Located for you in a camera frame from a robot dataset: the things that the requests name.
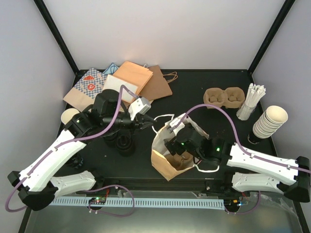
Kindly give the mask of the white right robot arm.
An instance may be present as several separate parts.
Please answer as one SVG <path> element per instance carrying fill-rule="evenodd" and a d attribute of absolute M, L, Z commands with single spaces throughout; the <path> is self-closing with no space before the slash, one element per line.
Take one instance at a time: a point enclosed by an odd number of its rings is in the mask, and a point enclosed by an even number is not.
<path fill-rule="evenodd" d="M 283 194 L 297 202 L 311 200 L 310 160 L 274 157 L 258 151 L 227 143 L 220 138 L 207 138 L 190 123 L 169 126 L 172 139 L 164 141 L 171 155 L 190 153 L 199 162 L 219 170 L 221 163 L 229 167 L 249 170 L 251 174 L 235 172 L 221 183 L 222 192 L 231 196 L 236 192 L 265 191 Z"/>

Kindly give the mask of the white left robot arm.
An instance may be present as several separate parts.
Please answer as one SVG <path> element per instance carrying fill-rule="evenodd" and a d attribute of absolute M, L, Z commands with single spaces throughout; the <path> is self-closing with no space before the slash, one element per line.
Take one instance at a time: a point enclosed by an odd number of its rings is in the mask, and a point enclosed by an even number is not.
<path fill-rule="evenodd" d="M 55 174 L 64 165 L 80 168 L 83 159 L 79 151 L 98 137 L 123 156 L 134 153 L 133 133 L 151 127 L 154 120 L 147 115 L 151 104 L 143 96 L 134 95 L 134 101 L 125 106 L 121 99 L 125 91 L 125 86 L 119 91 L 106 89 L 84 110 L 64 111 L 61 116 L 64 128 L 53 144 L 24 170 L 9 173 L 13 192 L 25 207 L 39 211 L 57 197 L 79 191 L 94 194 L 103 191 L 104 181 L 94 170 L 65 177 Z"/>

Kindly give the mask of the orange kraft paper bag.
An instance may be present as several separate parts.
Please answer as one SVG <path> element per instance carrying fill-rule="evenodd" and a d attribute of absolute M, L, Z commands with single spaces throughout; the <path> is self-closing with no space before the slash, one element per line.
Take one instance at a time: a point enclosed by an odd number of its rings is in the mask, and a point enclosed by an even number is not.
<path fill-rule="evenodd" d="M 214 173 L 217 172 L 220 167 L 212 167 L 208 170 L 202 170 L 199 168 L 199 164 L 201 161 L 193 156 L 193 166 L 186 168 L 184 170 L 176 170 L 171 164 L 167 161 L 166 156 L 170 154 L 167 148 L 164 145 L 165 139 L 172 139 L 174 137 L 174 133 L 170 133 L 168 131 L 169 123 L 176 118 L 173 114 L 166 114 L 167 117 L 171 119 L 165 122 L 164 126 L 155 132 L 155 137 L 152 142 L 151 149 L 151 164 L 152 166 L 167 180 L 170 181 L 176 176 L 192 169 L 196 168 L 199 172 L 202 173 Z"/>

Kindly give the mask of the single cardboard cup carrier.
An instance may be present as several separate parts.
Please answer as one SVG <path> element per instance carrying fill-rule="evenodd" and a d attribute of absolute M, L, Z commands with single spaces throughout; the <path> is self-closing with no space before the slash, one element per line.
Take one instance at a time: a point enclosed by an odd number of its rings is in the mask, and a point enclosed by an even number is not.
<path fill-rule="evenodd" d="M 184 152 L 182 155 L 169 154 L 166 159 L 176 170 L 184 170 L 193 166 L 193 156 L 188 152 Z"/>

